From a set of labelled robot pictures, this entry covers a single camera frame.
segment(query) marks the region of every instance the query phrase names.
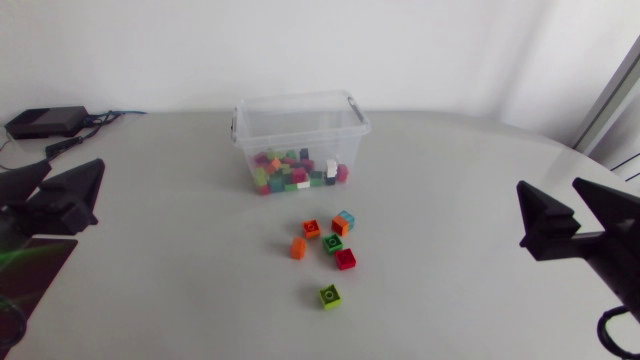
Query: container handle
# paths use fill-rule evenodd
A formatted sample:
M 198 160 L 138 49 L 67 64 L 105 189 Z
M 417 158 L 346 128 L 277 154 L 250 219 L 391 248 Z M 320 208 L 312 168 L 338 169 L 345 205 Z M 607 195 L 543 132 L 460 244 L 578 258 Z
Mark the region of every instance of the container handle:
M 360 108 L 358 107 L 358 104 L 356 104 L 356 101 L 351 96 L 347 97 L 347 101 L 349 102 L 349 105 L 351 105 L 353 111 L 356 113 L 358 119 L 360 119 L 360 122 L 364 123 L 364 116 L 360 112 Z
M 238 119 L 238 108 L 233 109 L 233 116 L 231 117 L 231 141 L 234 143 L 238 139 L 236 134 L 236 120 Z

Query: lego brick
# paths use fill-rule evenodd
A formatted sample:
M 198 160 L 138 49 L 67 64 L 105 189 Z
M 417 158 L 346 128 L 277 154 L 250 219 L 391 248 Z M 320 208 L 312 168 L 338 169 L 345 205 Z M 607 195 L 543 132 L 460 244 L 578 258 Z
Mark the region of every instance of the lego brick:
M 269 178 L 269 190 L 272 193 L 284 191 L 284 182 L 280 176 L 272 176 Z
M 356 266 L 356 257 L 353 256 L 351 249 L 338 250 L 334 253 L 336 257 L 336 265 L 338 269 L 346 270 Z
M 271 164 L 267 164 L 267 165 L 264 166 L 264 170 L 267 172 L 267 174 L 271 175 L 271 174 L 275 173 L 276 170 L 278 170 L 278 169 L 273 167 L 273 165 L 271 165 Z
M 267 164 L 269 163 L 269 158 L 267 157 L 267 153 L 262 151 L 258 154 L 256 154 L 253 157 L 253 161 L 257 164 L 257 165 L 261 165 L 261 164 Z
M 273 166 L 276 170 L 280 169 L 280 165 L 282 165 L 280 159 L 276 158 L 271 160 L 271 166 Z
M 298 160 L 292 159 L 292 158 L 284 158 L 284 159 L 280 160 L 280 162 L 283 163 L 283 164 L 287 164 L 287 165 L 293 165 L 293 164 L 297 164 Z
M 338 165 L 338 176 L 337 176 L 338 182 L 347 182 L 347 177 L 349 177 L 349 169 L 347 168 L 347 165 L 345 164 Z
M 313 219 L 302 223 L 302 230 L 304 230 L 304 237 L 311 239 L 320 236 L 320 226 L 318 222 Z
M 307 189 L 311 187 L 311 181 L 309 180 L 305 180 L 303 182 L 299 182 L 298 183 L 298 190 L 300 189 Z
M 287 159 L 298 160 L 298 154 L 296 154 L 295 150 L 289 150 L 284 154 L 284 157 Z
M 312 172 L 313 170 L 315 170 L 315 163 L 313 162 L 313 160 L 303 159 L 300 160 L 300 164 L 302 164 L 307 172 Z
M 331 220 L 331 230 L 340 236 L 345 236 L 349 232 L 349 222 L 338 215 Z
M 331 234 L 322 238 L 322 245 L 327 254 L 331 255 L 338 250 L 342 250 L 342 239 L 336 234 Z
M 301 260 L 304 257 L 304 253 L 307 250 L 307 242 L 301 237 L 294 237 L 291 244 L 291 257 L 297 260 Z
M 292 175 L 294 183 L 299 183 L 307 180 L 307 172 L 304 170 L 304 168 L 293 169 Z
M 333 284 L 321 289 L 318 294 L 320 295 L 320 301 L 322 301 L 322 307 L 325 310 L 336 308 L 342 304 L 342 298 L 338 293 L 338 289 L 336 289 L 336 286 Z
M 269 189 L 268 185 L 259 186 L 258 187 L 258 194 L 260 194 L 260 195 L 269 195 L 269 194 L 271 194 L 271 189 Z
M 324 174 L 322 173 L 322 171 L 312 171 L 309 173 L 309 177 L 312 179 L 323 179 Z
M 356 225 L 356 218 L 353 217 L 353 215 L 349 214 L 348 212 L 346 212 L 345 210 L 340 211 L 340 213 L 338 214 L 338 216 L 342 217 L 343 219 L 347 220 L 349 222 L 349 230 L 353 230 L 353 228 Z
M 338 175 L 338 163 L 333 160 L 327 160 L 327 177 L 335 177 Z
M 311 179 L 311 187 L 323 186 L 324 179 Z
M 267 185 L 267 176 L 266 175 L 256 174 L 253 177 L 253 180 L 256 183 L 256 186 L 265 186 L 265 185 Z

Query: table surface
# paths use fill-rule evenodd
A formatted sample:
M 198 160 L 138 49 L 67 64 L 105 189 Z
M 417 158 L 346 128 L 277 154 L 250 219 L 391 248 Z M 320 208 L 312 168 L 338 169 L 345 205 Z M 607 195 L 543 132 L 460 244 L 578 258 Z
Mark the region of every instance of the table surface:
M 595 333 L 619 301 L 579 259 L 537 263 L 515 186 L 526 180 L 600 230 L 571 181 L 620 178 L 551 140 L 437 113 L 368 114 L 350 182 L 261 197 L 229 139 L 230 113 L 129 115 L 53 162 L 100 157 L 100 220 L 9 359 L 608 359 Z M 0 163 L 43 157 L 7 145 Z M 340 210 L 358 260 L 339 271 L 319 240 L 289 257 L 301 223 Z M 342 305 L 317 291 L 335 284 Z M 611 331 L 629 350 L 631 319 Z

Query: orange lego brick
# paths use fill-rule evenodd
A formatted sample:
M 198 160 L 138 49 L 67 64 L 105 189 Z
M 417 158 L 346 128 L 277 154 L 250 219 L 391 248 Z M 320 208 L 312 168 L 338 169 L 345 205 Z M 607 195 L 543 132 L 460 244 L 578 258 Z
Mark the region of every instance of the orange lego brick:
M 307 242 L 301 237 L 294 237 L 291 244 L 291 257 L 297 260 L 301 260 L 304 257 L 304 253 L 307 250 Z
M 280 169 L 280 165 L 282 165 L 282 163 L 278 158 L 275 158 L 271 161 L 271 166 L 273 166 L 276 170 Z
M 345 236 L 349 232 L 349 222 L 338 215 L 331 221 L 331 230 L 340 236 Z
M 320 226 L 318 226 L 318 222 L 315 219 L 303 222 L 302 229 L 304 230 L 304 237 L 307 239 L 320 236 Z

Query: plastic storage box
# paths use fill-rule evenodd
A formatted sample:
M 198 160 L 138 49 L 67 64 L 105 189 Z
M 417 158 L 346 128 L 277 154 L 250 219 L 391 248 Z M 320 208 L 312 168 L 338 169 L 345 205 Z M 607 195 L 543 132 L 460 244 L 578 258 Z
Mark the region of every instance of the plastic storage box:
M 346 91 L 242 100 L 231 139 L 244 151 L 258 193 L 347 182 L 371 123 Z

